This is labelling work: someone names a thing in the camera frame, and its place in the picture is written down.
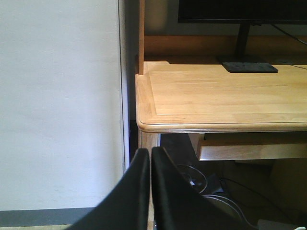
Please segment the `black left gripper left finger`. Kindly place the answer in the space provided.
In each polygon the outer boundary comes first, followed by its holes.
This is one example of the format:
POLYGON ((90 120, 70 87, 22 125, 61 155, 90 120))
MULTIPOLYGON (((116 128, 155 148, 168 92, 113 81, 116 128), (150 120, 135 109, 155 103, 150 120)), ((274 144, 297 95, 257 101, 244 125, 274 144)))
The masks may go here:
POLYGON ((150 158, 138 149, 119 183, 108 196, 69 230, 145 230, 150 195, 150 158))

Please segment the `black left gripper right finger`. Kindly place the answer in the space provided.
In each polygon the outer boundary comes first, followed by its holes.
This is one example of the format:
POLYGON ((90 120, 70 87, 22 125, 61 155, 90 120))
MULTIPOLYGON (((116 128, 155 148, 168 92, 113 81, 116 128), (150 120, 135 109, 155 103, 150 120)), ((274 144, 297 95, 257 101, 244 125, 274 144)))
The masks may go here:
POLYGON ((196 192, 162 147, 152 149, 152 196, 159 230, 258 229, 230 199, 196 192))

